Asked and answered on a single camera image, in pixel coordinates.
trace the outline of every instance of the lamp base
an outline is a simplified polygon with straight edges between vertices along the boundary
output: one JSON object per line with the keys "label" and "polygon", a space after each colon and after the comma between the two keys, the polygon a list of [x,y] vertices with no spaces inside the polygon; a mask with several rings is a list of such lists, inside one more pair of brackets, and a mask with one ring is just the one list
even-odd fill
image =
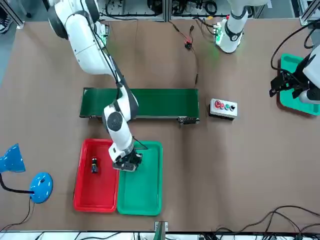
{"label": "lamp base", "polygon": [[42,204],[48,200],[53,190],[54,181],[49,173],[39,172],[30,183],[30,194],[31,200],[35,204]]}

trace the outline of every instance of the control box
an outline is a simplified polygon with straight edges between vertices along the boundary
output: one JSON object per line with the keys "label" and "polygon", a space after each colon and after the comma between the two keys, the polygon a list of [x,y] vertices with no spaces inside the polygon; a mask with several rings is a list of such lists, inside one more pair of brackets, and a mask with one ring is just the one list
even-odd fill
{"label": "control box", "polygon": [[208,114],[210,117],[233,120],[238,115],[238,104],[232,101],[212,98]]}

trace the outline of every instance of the white robotic arm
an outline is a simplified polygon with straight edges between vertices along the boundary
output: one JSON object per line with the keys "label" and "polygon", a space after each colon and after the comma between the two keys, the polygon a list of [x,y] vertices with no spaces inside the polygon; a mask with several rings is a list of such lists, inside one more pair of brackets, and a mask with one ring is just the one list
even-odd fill
{"label": "white robotic arm", "polygon": [[247,6],[260,6],[268,0],[228,0],[231,11],[228,19],[214,26],[215,44],[225,53],[233,53],[240,44],[243,30],[248,19]]}
{"label": "white robotic arm", "polygon": [[113,76],[118,94],[102,114],[103,124],[113,140],[109,154],[115,169],[134,172],[142,156],[134,149],[127,122],[136,117],[138,102],[113,58],[103,51],[106,29],[98,22],[98,9],[96,0],[62,0],[49,8],[48,18],[54,32],[69,40],[75,58],[86,73]]}
{"label": "white robotic arm", "polygon": [[320,45],[308,54],[296,67],[294,73],[281,71],[271,81],[270,97],[280,91],[293,89],[292,97],[302,103],[320,104]]}

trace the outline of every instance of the conveyor belt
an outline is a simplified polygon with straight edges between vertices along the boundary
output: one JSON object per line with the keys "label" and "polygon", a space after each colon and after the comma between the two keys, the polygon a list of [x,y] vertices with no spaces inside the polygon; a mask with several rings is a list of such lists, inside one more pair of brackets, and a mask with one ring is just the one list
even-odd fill
{"label": "conveyor belt", "polygon": [[[139,103],[137,119],[177,119],[181,124],[199,122],[197,89],[134,88],[131,91]],[[80,118],[100,118],[116,94],[115,88],[85,87]]]}

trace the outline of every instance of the red button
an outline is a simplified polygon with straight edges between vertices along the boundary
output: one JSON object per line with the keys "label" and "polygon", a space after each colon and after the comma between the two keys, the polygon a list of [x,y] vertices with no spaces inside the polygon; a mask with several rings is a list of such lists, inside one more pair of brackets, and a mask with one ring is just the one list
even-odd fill
{"label": "red button", "polygon": [[221,102],[218,101],[218,100],[216,100],[216,101],[214,102],[214,106],[215,106],[217,109],[220,108],[220,104],[221,104]]}

